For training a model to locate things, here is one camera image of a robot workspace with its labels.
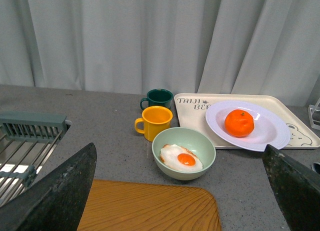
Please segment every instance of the mint green bowl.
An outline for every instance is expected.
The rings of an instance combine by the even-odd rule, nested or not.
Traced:
[[[166,166],[160,160],[160,150],[164,145],[179,145],[193,152],[202,162],[203,169],[195,172],[183,172]],[[160,132],[152,142],[152,153],[157,166],[168,176],[177,180],[194,180],[211,167],[216,159],[216,148],[202,133],[186,128],[172,127]]]

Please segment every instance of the yellow cup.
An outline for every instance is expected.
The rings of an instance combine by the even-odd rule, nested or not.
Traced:
[[[135,120],[134,128],[152,142],[158,133],[170,128],[172,118],[173,113],[170,109],[162,106],[150,106],[143,110],[142,117]],[[139,123],[143,123],[143,129],[138,128]]]

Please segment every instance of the plate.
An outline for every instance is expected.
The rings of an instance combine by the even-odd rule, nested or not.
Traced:
[[[225,129],[225,119],[235,109],[247,111],[254,119],[254,130],[246,137],[231,136]],[[267,144],[280,150],[291,138],[288,126],[280,117],[250,102],[237,100],[216,102],[207,109],[205,119],[220,138],[246,150],[264,152]]]

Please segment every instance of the white curtain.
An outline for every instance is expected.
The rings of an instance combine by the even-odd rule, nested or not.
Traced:
[[[0,84],[314,104],[319,17],[320,0],[0,0]]]

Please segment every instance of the cutting board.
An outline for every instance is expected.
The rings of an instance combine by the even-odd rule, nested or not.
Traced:
[[[78,231],[221,231],[218,205],[198,187],[93,180]]]

